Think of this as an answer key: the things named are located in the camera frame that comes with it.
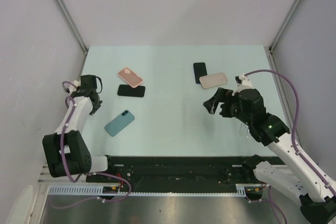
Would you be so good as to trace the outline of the teal blue phone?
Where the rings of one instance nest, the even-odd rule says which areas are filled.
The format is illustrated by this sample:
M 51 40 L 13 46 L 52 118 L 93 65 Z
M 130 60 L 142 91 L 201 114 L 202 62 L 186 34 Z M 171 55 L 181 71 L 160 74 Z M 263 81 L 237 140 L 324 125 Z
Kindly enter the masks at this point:
M 114 137 L 134 120 L 134 115 L 129 110 L 125 110 L 105 125 L 104 129 L 110 136 Z

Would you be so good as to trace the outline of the pink phone case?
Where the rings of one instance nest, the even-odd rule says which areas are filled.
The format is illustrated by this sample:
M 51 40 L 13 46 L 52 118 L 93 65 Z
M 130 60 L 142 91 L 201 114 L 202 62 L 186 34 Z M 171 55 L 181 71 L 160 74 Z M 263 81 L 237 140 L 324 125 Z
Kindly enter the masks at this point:
M 129 68 L 120 70 L 118 76 L 132 88 L 137 88 L 143 83 L 143 79 Z

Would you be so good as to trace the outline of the clear transparent phone case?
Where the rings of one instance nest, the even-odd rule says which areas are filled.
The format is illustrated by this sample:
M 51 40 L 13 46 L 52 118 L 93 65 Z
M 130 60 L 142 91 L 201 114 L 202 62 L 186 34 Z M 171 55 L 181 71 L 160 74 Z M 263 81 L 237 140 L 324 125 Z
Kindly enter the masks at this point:
M 253 137 L 251 136 L 248 126 L 246 126 L 245 124 L 241 124 L 240 128 L 239 128 L 239 135 L 244 137 L 244 138 L 250 138 L 252 139 Z

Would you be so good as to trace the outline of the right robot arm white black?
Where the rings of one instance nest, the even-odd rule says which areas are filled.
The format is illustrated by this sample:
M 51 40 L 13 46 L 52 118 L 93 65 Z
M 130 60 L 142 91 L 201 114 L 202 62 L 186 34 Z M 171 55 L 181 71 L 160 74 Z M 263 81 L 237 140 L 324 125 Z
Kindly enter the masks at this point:
M 222 117 L 240 120 L 252 138 L 275 153 L 293 173 L 289 176 L 277 171 L 269 162 L 254 155 L 242 169 L 245 181 L 266 182 L 295 202 L 310 223 L 329 223 L 335 218 L 335 180 L 299 146 L 284 122 L 266 111 L 258 90 L 235 92 L 218 88 L 203 106 L 209 114 L 221 107 Z

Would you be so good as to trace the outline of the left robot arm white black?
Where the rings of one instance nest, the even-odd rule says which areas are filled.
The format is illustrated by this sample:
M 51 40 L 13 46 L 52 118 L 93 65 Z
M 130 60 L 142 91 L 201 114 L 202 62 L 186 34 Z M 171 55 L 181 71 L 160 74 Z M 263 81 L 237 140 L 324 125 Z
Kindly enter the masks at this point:
M 95 75 L 84 75 L 79 81 L 64 81 L 67 92 L 67 112 L 54 133 L 45 135 L 43 148 L 49 173 L 53 178 L 67 176 L 73 183 L 73 176 L 97 173 L 105 182 L 115 178 L 116 169 L 108 164 L 105 155 L 91 155 L 82 137 L 83 128 L 89 116 L 94 115 L 102 105 L 99 94 L 102 80 Z

